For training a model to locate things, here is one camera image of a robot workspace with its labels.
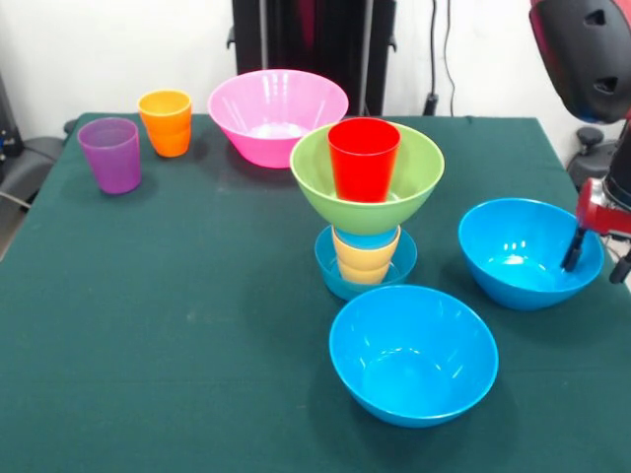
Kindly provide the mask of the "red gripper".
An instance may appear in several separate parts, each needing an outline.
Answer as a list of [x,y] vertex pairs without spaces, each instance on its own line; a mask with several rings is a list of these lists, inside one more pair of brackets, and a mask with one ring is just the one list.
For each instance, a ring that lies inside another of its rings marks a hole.
[[[588,178],[585,181],[579,193],[576,218],[579,227],[576,228],[561,263],[565,271],[573,271],[576,268],[582,254],[586,230],[601,236],[630,235],[630,212],[617,205],[606,194],[603,179]],[[620,258],[609,275],[609,282],[622,284],[630,272],[630,260],[626,257]]]

